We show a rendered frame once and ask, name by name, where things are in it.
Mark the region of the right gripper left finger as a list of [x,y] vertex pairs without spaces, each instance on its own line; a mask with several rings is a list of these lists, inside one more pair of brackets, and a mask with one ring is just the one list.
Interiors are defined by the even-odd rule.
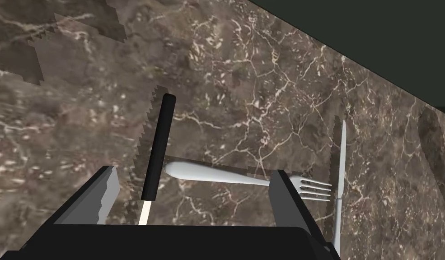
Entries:
[[119,194],[117,169],[103,166],[54,214],[54,224],[105,224]]

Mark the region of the black-handled knife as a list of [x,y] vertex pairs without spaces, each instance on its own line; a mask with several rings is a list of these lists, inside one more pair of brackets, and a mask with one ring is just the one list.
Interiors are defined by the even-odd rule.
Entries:
[[175,104],[175,95],[169,93],[163,95],[154,140],[150,151],[150,159],[145,175],[143,191],[141,194],[143,205],[138,221],[139,225],[147,224],[151,204],[156,200]]

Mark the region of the silver knife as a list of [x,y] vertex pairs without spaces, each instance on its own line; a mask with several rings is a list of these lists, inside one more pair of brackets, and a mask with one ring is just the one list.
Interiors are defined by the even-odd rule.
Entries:
[[342,217],[342,196],[344,192],[345,181],[345,161],[346,161],[346,142],[347,142],[347,128],[345,121],[342,122],[342,135],[341,146],[339,156],[339,172],[338,172],[338,184],[337,184],[337,196],[336,196],[336,213],[335,213],[335,225],[333,245],[339,257],[341,257],[341,217]]

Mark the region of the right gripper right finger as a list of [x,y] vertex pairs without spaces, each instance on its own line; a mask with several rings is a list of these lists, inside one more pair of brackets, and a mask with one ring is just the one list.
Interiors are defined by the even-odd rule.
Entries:
[[278,227],[300,227],[320,245],[324,236],[316,221],[300,197],[295,185],[306,187],[303,182],[318,183],[301,176],[288,176],[284,170],[273,170],[269,182],[269,200]]

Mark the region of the silver fork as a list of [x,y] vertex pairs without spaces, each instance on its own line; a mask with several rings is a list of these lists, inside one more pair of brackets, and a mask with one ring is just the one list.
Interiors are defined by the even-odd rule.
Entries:
[[[224,171],[189,162],[171,162],[164,167],[164,171],[177,179],[189,181],[209,181],[233,184],[249,184],[269,186],[267,180],[240,175],[235,172]],[[291,176],[290,180],[298,194],[304,200],[330,201],[331,185],[328,183],[307,179],[301,176]]]

